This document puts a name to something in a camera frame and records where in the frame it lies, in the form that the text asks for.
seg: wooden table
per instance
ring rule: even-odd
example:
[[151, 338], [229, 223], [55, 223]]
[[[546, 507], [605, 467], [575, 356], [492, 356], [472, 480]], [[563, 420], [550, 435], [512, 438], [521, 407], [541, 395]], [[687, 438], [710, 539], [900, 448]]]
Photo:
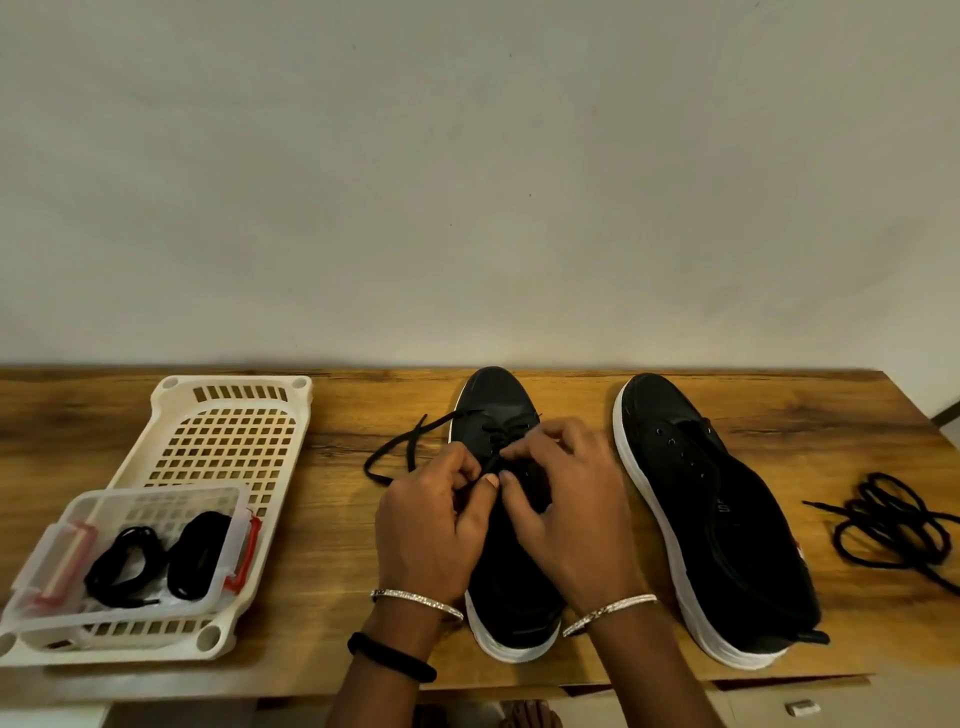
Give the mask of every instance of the wooden table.
[[[130, 369], [0, 370], [0, 583], [12, 582], [44, 527], [76, 494], [103, 487], [150, 414], [170, 374]], [[260, 591], [238, 625], [238, 644], [213, 663], [0, 670], [0, 703], [336, 692], [348, 635], [370, 609], [376, 582], [373, 513], [382, 491], [367, 454], [423, 413], [450, 410], [469, 370], [319, 370], [314, 405]], [[610, 431], [613, 399], [632, 373], [521, 371], [544, 417], [577, 415]], [[897, 662], [960, 664], [960, 599], [912, 572], [842, 562], [829, 542], [837, 519], [801, 505], [839, 503], [861, 476], [892, 473], [932, 509], [960, 513], [960, 452], [878, 372], [672, 372], [730, 450], [760, 473], [801, 542], [833, 645], [794, 646], [759, 673], [712, 661], [678, 622], [701, 680], [864, 673]], [[426, 438], [421, 456], [440, 445]], [[399, 473], [400, 457], [383, 462]], [[660, 532], [624, 476], [636, 548], [676, 614]], [[944, 574], [960, 580], [960, 556]], [[606, 681], [586, 638], [558, 640], [520, 666], [484, 655], [467, 629], [438, 645], [435, 688], [556, 686]]]

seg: white plastic basket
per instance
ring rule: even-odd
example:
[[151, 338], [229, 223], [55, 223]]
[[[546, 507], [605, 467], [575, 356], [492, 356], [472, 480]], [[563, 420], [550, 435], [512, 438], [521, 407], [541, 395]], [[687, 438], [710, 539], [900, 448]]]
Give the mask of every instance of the white plastic basket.
[[[0, 667], [209, 660], [230, 651], [236, 621], [250, 607], [266, 564], [310, 420], [312, 391], [307, 376], [163, 379], [151, 395], [150, 421], [107, 488], [173, 493], [185, 492], [185, 486], [212, 490], [242, 481], [247, 502], [235, 508], [249, 508], [260, 521], [246, 583], [235, 596], [218, 598], [201, 614], [191, 606], [154, 612], [152, 618], [88, 611], [90, 617], [81, 618], [80, 625], [44, 622], [35, 628], [36, 622], [31, 626], [22, 615], [8, 618], [5, 610]], [[28, 562], [17, 586], [24, 586], [31, 566], [39, 568]], [[60, 562], [54, 571], [66, 568]]]

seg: black shoelace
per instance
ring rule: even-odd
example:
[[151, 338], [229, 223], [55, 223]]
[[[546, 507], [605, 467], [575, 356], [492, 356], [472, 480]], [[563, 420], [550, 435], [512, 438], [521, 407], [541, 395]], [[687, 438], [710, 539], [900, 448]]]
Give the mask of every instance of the black shoelace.
[[[127, 565], [132, 548], [139, 548], [143, 553], [143, 569], [137, 576], [114, 584]], [[158, 604], [159, 599], [140, 599], [133, 595], [160, 576], [166, 565], [167, 554], [156, 531], [147, 525], [135, 525], [122, 530], [110, 548], [93, 562], [84, 585], [90, 596], [107, 607], [132, 609]]]
[[[476, 409], [455, 409], [452, 412], [449, 412], [443, 415], [440, 419], [434, 420], [432, 423], [424, 424], [426, 420], [426, 415], [420, 418], [420, 421], [417, 425], [410, 430], [409, 432], [404, 432], [402, 435], [397, 435], [393, 440], [390, 440], [387, 443], [384, 443], [381, 447], [377, 448], [373, 454], [367, 458], [367, 462], [363, 464], [364, 474], [372, 480], [374, 483], [380, 485], [390, 485], [394, 482], [394, 479], [387, 476], [381, 475], [379, 473], [372, 472], [371, 468], [381, 457], [386, 455], [392, 449], [394, 449], [400, 443], [405, 442], [407, 444], [407, 471], [412, 473], [417, 469], [417, 441], [420, 439], [420, 436], [430, 432], [431, 430], [437, 429], [446, 423], [457, 420], [461, 417], [466, 417], [467, 415], [477, 414], [482, 410]], [[498, 423], [494, 420], [489, 420], [486, 423], [483, 423], [482, 428], [490, 436], [490, 445], [492, 449], [491, 456], [486, 460], [486, 462], [481, 463], [480, 474], [477, 476], [477, 480], [486, 475], [487, 473], [499, 473], [502, 470], [504, 463], [503, 458], [500, 457], [500, 451], [503, 448], [506, 448], [512, 442], [519, 440], [523, 437], [527, 430], [530, 429], [531, 423], [529, 418], [524, 415], [517, 415], [515, 417], [508, 418], [504, 421], [503, 424]]]
[[[884, 490], [880, 485], [882, 482], [903, 490], [913, 502]], [[837, 552], [845, 559], [870, 569], [912, 569], [951, 594], [960, 596], [960, 585], [946, 580], [932, 568], [941, 566], [953, 548], [949, 533], [938, 521], [960, 523], [960, 516], [928, 510], [924, 500], [912, 488], [886, 473], [870, 473], [856, 490], [860, 497], [848, 500], [843, 507], [804, 501], [806, 505], [847, 518], [833, 530], [833, 547]], [[928, 526], [940, 537], [939, 544], [927, 532]], [[843, 535], [849, 528], [859, 528], [871, 539], [896, 553], [900, 560], [877, 561], [854, 556], [843, 544]]]
[[188, 523], [167, 555], [167, 589], [177, 599], [197, 601], [210, 590], [213, 572], [224, 547], [230, 516], [204, 511]]

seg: coiled shoelace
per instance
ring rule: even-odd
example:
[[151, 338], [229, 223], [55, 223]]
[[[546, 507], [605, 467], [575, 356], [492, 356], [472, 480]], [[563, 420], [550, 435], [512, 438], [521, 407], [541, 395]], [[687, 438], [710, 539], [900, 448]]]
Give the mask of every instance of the coiled shoelace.
[[[114, 584], [127, 565], [132, 548], [139, 548], [143, 554], [143, 569], [137, 576]], [[156, 531], [148, 525], [135, 525], [122, 530], [110, 548], [93, 562], [84, 577], [84, 584], [90, 596], [108, 607], [132, 609], [158, 604], [159, 599], [140, 599], [132, 595], [160, 576], [166, 565], [167, 554]]]
[[[913, 502], [884, 490], [880, 485], [883, 482], [903, 490]], [[960, 596], [960, 585], [948, 581], [932, 568], [941, 566], [953, 548], [949, 533], [938, 521], [960, 523], [960, 516], [928, 510], [924, 500], [912, 488], [886, 473], [870, 473], [856, 490], [860, 497], [848, 500], [843, 507], [803, 501], [806, 505], [847, 518], [833, 530], [833, 547], [837, 552], [845, 559], [870, 569], [912, 569], [951, 594]], [[928, 526], [939, 536], [939, 544], [927, 532]], [[843, 535], [850, 528], [859, 528], [868, 537], [896, 553], [900, 560], [878, 561], [854, 556], [843, 544]]]
[[[206, 596], [213, 581], [213, 572], [220, 558], [230, 516], [204, 511], [188, 523], [180, 538], [170, 547], [163, 543], [148, 525], [126, 528], [113, 544], [93, 562], [84, 577], [87, 592], [107, 607], [133, 609], [158, 604], [159, 599], [133, 597], [167, 570], [167, 589], [178, 599], [197, 601]], [[137, 576], [114, 584], [127, 565], [132, 548], [143, 553], [143, 569]]]
[[197, 601], [210, 591], [217, 559], [224, 547], [230, 516], [204, 511], [188, 523], [167, 555], [167, 589], [178, 599]]

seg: black sneaker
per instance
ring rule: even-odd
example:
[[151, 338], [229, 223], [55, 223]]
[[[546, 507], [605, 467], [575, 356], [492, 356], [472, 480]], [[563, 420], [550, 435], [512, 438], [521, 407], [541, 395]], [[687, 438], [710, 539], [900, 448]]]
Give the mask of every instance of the black sneaker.
[[[532, 460], [508, 462], [499, 455], [502, 448], [540, 422], [526, 391], [510, 372], [500, 367], [475, 372], [453, 412], [429, 424], [425, 421], [424, 415], [410, 432], [398, 435], [374, 452], [364, 464], [364, 473], [381, 485], [389, 485], [391, 478], [371, 472], [372, 465], [406, 442], [407, 467], [414, 470], [419, 437], [450, 422], [449, 441], [467, 446], [479, 461], [481, 474], [509, 470], [516, 475], [534, 510], [546, 510], [550, 484], [543, 468]], [[535, 660], [550, 649], [560, 633], [564, 600], [517, 542], [500, 497], [490, 514], [487, 539], [470, 577], [466, 602], [473, 637], [484, 652], [501, 662]]]
[[794, 642], [829, 643], [773, 494], [677, 387], [652, 374], [627, 382], [613, 437], [660, 525], [687, 629], [710, 657], [760, 669]]

